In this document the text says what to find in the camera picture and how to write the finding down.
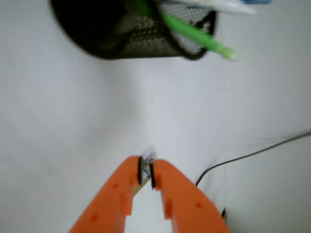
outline white surface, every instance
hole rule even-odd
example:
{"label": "white surface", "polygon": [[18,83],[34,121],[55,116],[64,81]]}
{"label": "white surface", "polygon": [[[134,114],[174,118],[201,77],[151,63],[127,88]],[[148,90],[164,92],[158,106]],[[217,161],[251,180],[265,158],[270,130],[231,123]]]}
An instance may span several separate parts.
{"label": "white surface", "polygon": [[[195,181],[311,128],[310,7],[275,0],[257,16],[221,15],[217,36],[237,63],[104,61],[68,40],[45,1],[1,1],[1,232],[68,231],[116,166],[148,146]],[[309,232],[310,149],[304,139],[220,168],[200,187],[227,207],[233,232]],[[171,232],[149,185],[126,223],[146,230]]]}

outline wire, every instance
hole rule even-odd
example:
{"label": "wire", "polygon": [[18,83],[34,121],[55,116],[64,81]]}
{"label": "wire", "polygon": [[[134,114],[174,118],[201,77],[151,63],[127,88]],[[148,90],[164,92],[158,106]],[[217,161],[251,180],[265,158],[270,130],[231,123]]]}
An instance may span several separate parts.
{"label": "wire", "polygon": [[241,160],[241,159],[249,158],[249,157],[254,156],[254,155],[256,155],[256,154],[265,152],[265,151],[267,151],[267,150],[271,150],[271,149],[273,149],[273,148],[275,148],[275,147],[279,147],[279,146],[281,146],[281,145],[283,145],[283,144],[286,144],[286,143],[289,143],[289,142],[293,142],[293,141],[296,141],[296,140],[298,140],[298,139],[301,139],[301,138],[304,138],[304,137],[308,137],[308,136],[311,136],[311,131],[306,132],[306,133],[303,133],[303,134],[300,134],[300,135],[298,135],[298,136],[295,136],[295,137],[292,137],[292,138],[289,138],[289,139],[286,139],[286,140],[281,141],[281,142],[279,142],[279,143],[276,143],[276,144],[274,144],[274,145],[272,145],[272,146],[269,146],[269,147],[266,147],[266,148],[264,148],[264,149],[258,150],[258,151],[254,152],[254,153],[251,153],[251,154],[248,154],[248,155],[245,155],[245,156],[241,156],[241,157],[236,158],[236,159],[231,159],[231,160],[228,160],[228,161],[226,161],[226,162],[222,162],[222,163],[220,163],[220,164],[216,164],[216,165],[214,165],[214,166],[211,166],[210,168],[206,169],[206,170],[202,173],[202,175],[199,177],[199,179],[198,179],[198,181],[195,183],[195,185],[198,186],[198,184],[200,183],[200,181],[202,180],[202,178],[205,176],[205,174],[208,173],[209,171],[213,170],[214,168],[217,168],[217,167],[219,167],[219,166],[222,166],[222,165],[225,165],[225,164],[229,164],[229,163],[232,163],[232,162]]}

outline green pen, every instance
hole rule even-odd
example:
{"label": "green pen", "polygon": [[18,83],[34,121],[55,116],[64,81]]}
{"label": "green pen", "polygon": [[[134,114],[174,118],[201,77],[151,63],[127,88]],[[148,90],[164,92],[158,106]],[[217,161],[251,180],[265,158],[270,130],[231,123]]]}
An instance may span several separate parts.
{"label": "green pen", "polygon": [[232,48],[225,47],[218,41],[214,40],[211,35],[203,32],[202,30],[189,25],[173,16],[162,15],[164,22],[170,27],[171,30],[176,31],[186,38],[201,44],[206,49],[219,53],[226,59],[235,60],[235,51]]}

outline pen holder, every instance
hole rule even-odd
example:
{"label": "pen holder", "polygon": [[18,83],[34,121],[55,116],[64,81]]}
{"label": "pen holder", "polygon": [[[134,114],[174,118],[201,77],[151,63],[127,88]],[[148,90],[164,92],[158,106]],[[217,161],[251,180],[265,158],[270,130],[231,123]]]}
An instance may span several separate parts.
{"label": "pen holder", "polygon": [[[145,9],[138,3],[137,10],[137,1],[144,1]],[[171,31],[161,15],[175,16],[210,35],[217,18],[207,8],[162,0],[51,0],[51,6],[77,45],[105,59],[184,56],[197,60],[207,50]]]}

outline white object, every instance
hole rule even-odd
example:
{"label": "white object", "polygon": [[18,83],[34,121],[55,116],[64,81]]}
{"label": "white object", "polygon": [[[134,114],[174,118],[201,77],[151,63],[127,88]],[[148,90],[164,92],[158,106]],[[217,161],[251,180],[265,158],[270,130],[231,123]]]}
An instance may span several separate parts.
{"label": "white object", "polygon": [[181,0],[181,2],[201,7],[211,7],[216,11],[231,14],[254,15],[257,13],[253,7],[248,6],[241,0]]}

